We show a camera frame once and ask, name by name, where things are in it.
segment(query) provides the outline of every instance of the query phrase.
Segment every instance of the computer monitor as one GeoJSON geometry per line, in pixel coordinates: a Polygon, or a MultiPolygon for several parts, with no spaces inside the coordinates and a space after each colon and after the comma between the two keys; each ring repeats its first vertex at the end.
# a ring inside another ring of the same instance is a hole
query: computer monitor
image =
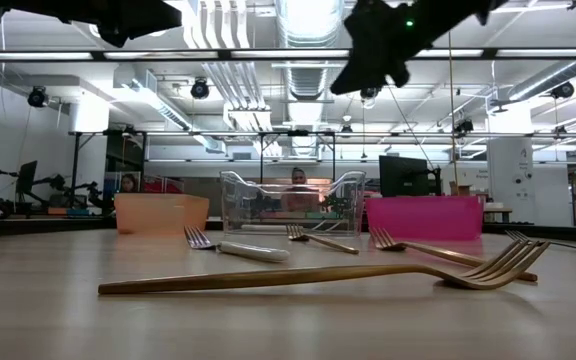
{"type": "Polygon", "coordinates": [[[19,177],[17,177],[17,194],[28,194],[32,191],[36,171],[37,161],[21,165],[21,168],[19,169],[19,177]]]}
{"type": "Polygon", "coordinates": [[[398,156],[379,157],[381,195],[428,196],[428,163],[426,160],[398,156]]]}

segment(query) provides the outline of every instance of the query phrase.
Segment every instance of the orange container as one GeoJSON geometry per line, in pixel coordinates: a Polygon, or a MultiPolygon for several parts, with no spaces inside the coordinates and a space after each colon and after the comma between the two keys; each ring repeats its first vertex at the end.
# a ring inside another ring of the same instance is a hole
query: orange container
{"type": "Polygon", "coordinates": [[[192,195],[117,194],[117,230],[121,234],[183,234],[184,226],[205,230],[209,206],[210,200],[192,195]]]}

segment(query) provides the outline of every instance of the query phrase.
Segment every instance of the pink container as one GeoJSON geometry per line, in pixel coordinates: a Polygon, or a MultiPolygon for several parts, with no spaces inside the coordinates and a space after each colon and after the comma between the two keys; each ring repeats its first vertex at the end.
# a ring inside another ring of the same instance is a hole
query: pink container
{"type": "Polygon", "coordinates": [[[477,241],[484,206],[476,196],[415,196],[367,199],[371,228],[397,240],[477,241]]]}

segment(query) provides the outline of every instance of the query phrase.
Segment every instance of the table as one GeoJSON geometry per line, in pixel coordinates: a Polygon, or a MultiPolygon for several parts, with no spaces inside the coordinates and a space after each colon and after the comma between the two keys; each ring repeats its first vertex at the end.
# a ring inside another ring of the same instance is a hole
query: table
{"type": "Polygon", "coordinates": [[[484,215],[486,214],[501,214],[502,223],[510,223],[510,214],[512,213],[511,208],[489,208],[484,209],[484,215]]]}
{"type": "MultiPolygon", "coordinates": [[[[213,240],[220,233],[209,233],[213,240]]],[[[485,235],[490,256],[507,238],[485,235]]],[[[263,264],[114,230],[0,237],[1,359],[571,359],[576,251],[551,247],[539,285],[447,288],[426,275],[232,291],[98,297],[100,282],[269,268],[423,262],[364,240],[343,254],[283,236],[230,240],[292,252],[263,264]]],[[[463,251],[477,246],[450,244],[463,251]]]]}

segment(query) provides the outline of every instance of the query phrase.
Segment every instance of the woman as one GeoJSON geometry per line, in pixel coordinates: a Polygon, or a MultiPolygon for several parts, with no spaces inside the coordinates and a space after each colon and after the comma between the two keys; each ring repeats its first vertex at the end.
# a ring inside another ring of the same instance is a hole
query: woman
{"type": "Polygon", "coordinates": [[[137,178],[133,174],[124,174],[121,177],[121,189],[119,192],[138,192],[137,178]]]}
{"type": "MultiPolygon", "coordinates": [[[[300,168],[292,169],[292,183],[304,185],[307,182],[306,172],[300,168]]],[[[287,191],[316,191],[306,187],[292,187],[287,191]]],[[[317,212],[319,211],[319,196],[317,194],[285,194],[281,197],[281,208],[284,211],[317,212]]]]}

